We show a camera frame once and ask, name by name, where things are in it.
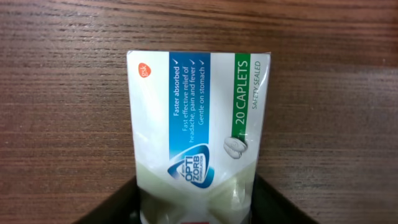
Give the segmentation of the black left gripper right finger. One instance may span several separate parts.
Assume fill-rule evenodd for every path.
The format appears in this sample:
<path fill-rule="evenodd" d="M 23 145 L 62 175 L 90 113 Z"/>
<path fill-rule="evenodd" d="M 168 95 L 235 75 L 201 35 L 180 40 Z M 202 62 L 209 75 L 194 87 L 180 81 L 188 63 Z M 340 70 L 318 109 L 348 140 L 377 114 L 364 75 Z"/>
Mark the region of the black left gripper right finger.
<path fill-rule="evenodd" d="M 254 179 L 251 213 L 254 224 L 318 224 L 259 174 Z"/>

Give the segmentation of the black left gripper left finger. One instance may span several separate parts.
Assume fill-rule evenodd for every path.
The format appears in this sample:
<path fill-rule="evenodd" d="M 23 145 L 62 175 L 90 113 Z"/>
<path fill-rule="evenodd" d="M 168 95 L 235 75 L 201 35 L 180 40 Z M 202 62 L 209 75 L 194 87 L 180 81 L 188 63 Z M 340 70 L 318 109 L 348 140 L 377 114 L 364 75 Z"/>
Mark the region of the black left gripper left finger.
<path fill-rule="evenodd" d="M 136 177 L 73 224 L 140 224 L 140 194 Z"/>

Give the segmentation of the white Panadol box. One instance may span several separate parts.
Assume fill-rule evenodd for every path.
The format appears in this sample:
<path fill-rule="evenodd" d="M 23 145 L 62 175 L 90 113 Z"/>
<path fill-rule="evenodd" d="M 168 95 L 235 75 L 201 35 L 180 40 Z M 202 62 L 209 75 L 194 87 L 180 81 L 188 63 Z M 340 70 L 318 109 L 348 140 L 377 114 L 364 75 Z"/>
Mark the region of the white Panadol box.
<path fill-rule="evenodd" d="M 269 53 L 131 50 L 142 223 L 249 223 Z"/>

